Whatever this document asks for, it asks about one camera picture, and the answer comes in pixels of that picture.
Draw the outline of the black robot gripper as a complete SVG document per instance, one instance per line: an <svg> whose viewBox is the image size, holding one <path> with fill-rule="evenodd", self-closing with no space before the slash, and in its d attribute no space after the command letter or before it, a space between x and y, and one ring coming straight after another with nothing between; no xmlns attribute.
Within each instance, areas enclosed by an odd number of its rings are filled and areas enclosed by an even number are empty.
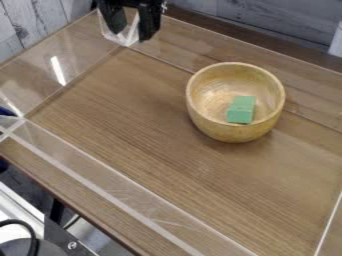
<svg viewBox="0 0 342 256"><path fill-rule="evenodd" d="M162 12L167 10L166 0L95 0L108 29L119 34L127 26L124 7L138 8L139 41L150 40L161 29Z"/></svg>

